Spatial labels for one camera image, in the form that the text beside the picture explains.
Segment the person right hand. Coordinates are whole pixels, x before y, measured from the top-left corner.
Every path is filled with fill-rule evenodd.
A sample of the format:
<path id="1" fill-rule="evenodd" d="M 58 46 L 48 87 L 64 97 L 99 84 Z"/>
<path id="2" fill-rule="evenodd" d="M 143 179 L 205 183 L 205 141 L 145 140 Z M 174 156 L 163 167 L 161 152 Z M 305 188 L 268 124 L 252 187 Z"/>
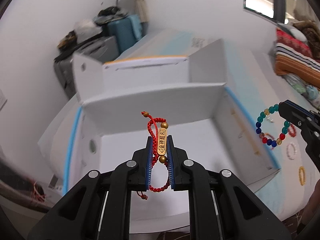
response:
<path id="1" fill-rule="evenodd" d="M 312 217 L 315 215 L 316 210 L 319 207 L 320 202 L 320 180 L 315 185 L 314 192 L 312 193 L 307 205 L 304 207 L 304 211 L 301 218 L 301 223 L 306 225 L 310 222 Z"/>

